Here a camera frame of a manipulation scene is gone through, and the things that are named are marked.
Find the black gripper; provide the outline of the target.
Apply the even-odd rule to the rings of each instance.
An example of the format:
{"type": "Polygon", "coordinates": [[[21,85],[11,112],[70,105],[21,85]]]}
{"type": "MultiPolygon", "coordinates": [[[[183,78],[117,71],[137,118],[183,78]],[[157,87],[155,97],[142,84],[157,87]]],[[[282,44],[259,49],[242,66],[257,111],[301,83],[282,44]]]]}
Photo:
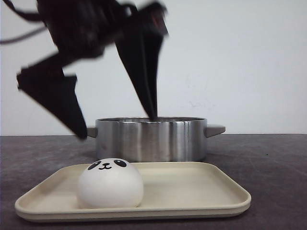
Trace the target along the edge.
{"type": "Polygon", "coordinates": [[[157,119],[157,68],[166,7],[158,1],[137,8],[116,0],[39,0],[37,9],[57,53],[17,74],[18,89],[53,114],[79,139],[87,126],[75,94],[76,75],[63,67],[77,58],[93,58],[116,43],[119,57],[140,103],[157,119]]]}

